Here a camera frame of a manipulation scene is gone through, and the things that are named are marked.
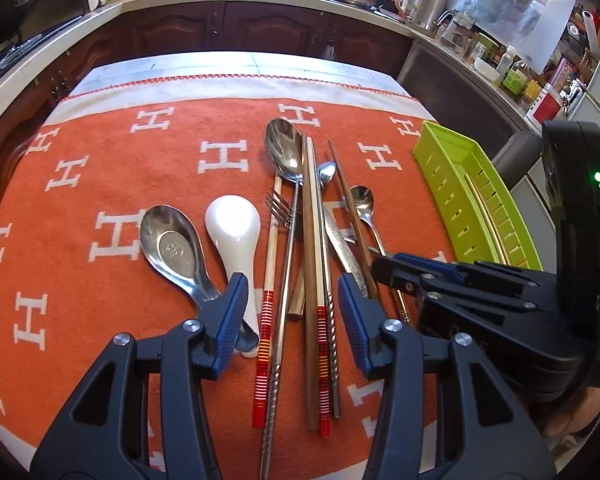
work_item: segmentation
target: blue gripper pad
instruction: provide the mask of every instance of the blue gripper pad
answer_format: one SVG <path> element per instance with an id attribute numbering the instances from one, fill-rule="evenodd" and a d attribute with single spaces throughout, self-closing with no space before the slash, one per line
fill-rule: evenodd
<path id="1" fill-rule="evenodd" d="M 249 297 L 249 282 L 241 272 L 234 272 L 224 293 L 209 301 L 198 314 L 198 320 L 205 325 L 206 336 L 215 339 L 212 371 L 218 376 L 229 367 L 238 339 L 244 310 Z"/>
<path id="2" fill-rule="evenodd" d="M 387 316 L 377 301 L 362 296 L 353 274 L 343 274 L 338 280 L 338 302 L 356 367 L 369 379 L 374 369 L 384 364 L 378 362 L 378 356 L 380 326 Z"/>
<path id="3" fill-rule="evenodd" d="M 398 253 L 394 255 L 394 259 L 399 262 L 404 262 L 408 265 L 421 266 L 430 270 L 432 274 L 438 274 L 449 283 L 455 285 L 462 285 L 464 283 L 464 276 L 458 272 L 458 268 L 453 264 L 447 264 L 445 262 L 438 262 L 431 260 L 430 258 L 424 258 L 422 256 L 416 256 L 415 254 L 409 253 Z"/>

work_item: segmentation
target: paper towel roll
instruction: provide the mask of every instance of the paper towel roll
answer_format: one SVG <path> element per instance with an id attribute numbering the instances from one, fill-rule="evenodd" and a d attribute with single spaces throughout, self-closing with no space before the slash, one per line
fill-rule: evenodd
<path id="1" fill-rule="evenodd" d="M 593 15 L 588 10 L 583 10 L 582 19 L 584 20 L 584 27 L 587 29 L 589 50 L 593 57 L 600 59 L 600 45 L 598 44 L 598 33 L 596 32 L 596 24 L 593 22 Z"/>

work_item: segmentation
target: metal screw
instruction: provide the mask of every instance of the metal screw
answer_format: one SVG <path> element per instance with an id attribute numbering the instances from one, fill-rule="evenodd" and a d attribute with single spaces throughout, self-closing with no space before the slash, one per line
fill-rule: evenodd
<path id="1" fill-rule="evenodd" d="M 197 332 L 202 327 L 202 323 L 200 323 L 197 319 L 187 319 L 183 324 L 182 328 L 186 330 L 186 332 Z"/>
<path id="2" fill-rule="evenodd" d="M 473 339 L 471 339 L 471 336 L 468 335 L 466 332 L 458 332 L 454 336 L 454 341 L 460 346 L 469 346 L 472 343 Z"/>
<path id="3" fill-rule="evenodd" d="M 387 319 L 382 326 L 389 332 L 398 332 L 402 328 L 402 323 L 397 319 Z"/>
<path id="4" fill-rule="evenodd" d="M 118 346 L 128 345 L 131 341 L 131 335 L 126 332 L 120 332 L 113 336 L 113 344 Z"/>

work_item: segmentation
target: white bowl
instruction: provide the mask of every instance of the white bowl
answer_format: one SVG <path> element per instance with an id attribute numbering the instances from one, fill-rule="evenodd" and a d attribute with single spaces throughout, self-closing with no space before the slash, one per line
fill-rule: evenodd
<path id="1" fill-rule="evenodd" d="M 95 10 L 98 6 L 98 0 L 89 0 L 89 10 Z"/>
<path id="2" fill-rule="evenodd" d="M 485 76 L 492 83 L 497 81 L 500 77 L 500 73 L 494 69 L 494 67 L 490 66 L 485 61 L 481 60 L 479 57 L 475 58 L 474 67 L 478 71 L 478 74 Z"/>

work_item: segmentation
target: green plastic tray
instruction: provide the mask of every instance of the green plastic tray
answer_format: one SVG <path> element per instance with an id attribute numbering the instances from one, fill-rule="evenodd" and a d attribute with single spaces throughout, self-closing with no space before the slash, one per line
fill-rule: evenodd
<path id="1" fill-rule="evenodd" d="M 516 203 L 477 142 L 424 121 L 413 155 L 442 215 L 456 259 L 542 270 Z"/>

